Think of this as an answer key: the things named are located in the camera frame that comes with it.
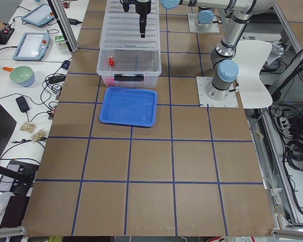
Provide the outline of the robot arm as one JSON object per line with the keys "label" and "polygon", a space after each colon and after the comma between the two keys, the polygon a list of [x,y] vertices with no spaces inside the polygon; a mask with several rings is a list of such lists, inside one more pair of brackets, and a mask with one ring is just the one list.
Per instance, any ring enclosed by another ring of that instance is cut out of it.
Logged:
{"label": "robot arm", "polygon": [[208,8],[198,8],[195,24],[200,29],[210,28],[213,22],[214,12]]}
{"label": "robot arm", "polygon": [[200,8],[218,8],[232,11],[231,20],[221,39],[211,52],[214,69],[212,82],[207,84],[206,93],[212,100],[226,98],[230,85],[237,78],[239,67],[232,60],[237,44],[253,15],[268,10],[274,1],[161,1],[161,5],[171,10],[178,5]]}

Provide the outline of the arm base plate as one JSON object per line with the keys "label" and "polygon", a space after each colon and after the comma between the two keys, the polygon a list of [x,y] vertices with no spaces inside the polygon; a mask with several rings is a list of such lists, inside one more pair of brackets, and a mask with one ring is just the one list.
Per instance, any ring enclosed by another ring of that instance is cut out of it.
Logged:
{"label": "arm base plate", "polygon": [[214,14],[202,16],[198,14],[188,14],[189,32],[197,34],[219,34],[219,24]]}
{"label": "arm base plate", "polygon": [[229,89],[220,91],[213,86],[212,77],[197,77],[200,107],[238,108],[236,91],[231,83]]}

